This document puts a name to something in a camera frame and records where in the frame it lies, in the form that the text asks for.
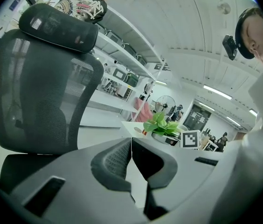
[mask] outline wall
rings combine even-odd
[[[220,117],[216,116],[215,114],[211,114],[208,122],[206,123],[203,131],[210,128],[210,134],[214,135],[218,140],[220,137],[223,136],[225,132],[227,132],[227,139],[228,141],[232,141],[237,134],[237,131],[226,121],[221,119]]]

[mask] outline ceiling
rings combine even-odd
[[[229,14],[217,8],[222,2],[230,5]],[[175,79],[196,90],[197,100],[214,108],[222,118],[229,116],[237,121],[243,131],[254,126],[255,117],[249,109],[257,109],[248,89],[263,72],[263,65],[256,59],[246,60],[239,53],[231,61],[222,46],[224,35],[234,35],[241,12],[256,5],[253,1],[107,0],[107,3],[152,41]],[[233,99],[203,89],[204,84]]]

